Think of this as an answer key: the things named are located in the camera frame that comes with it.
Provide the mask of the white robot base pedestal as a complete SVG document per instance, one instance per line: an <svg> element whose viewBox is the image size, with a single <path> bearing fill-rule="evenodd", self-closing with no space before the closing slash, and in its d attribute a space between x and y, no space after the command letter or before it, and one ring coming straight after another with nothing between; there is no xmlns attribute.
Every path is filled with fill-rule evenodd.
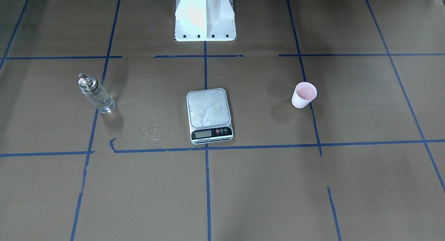
<svg viewBox="0 0 445 241"><path fill-rule="evenodd" d="M176 41L232 41L236 36L233 0L176 0Z"/></svg>

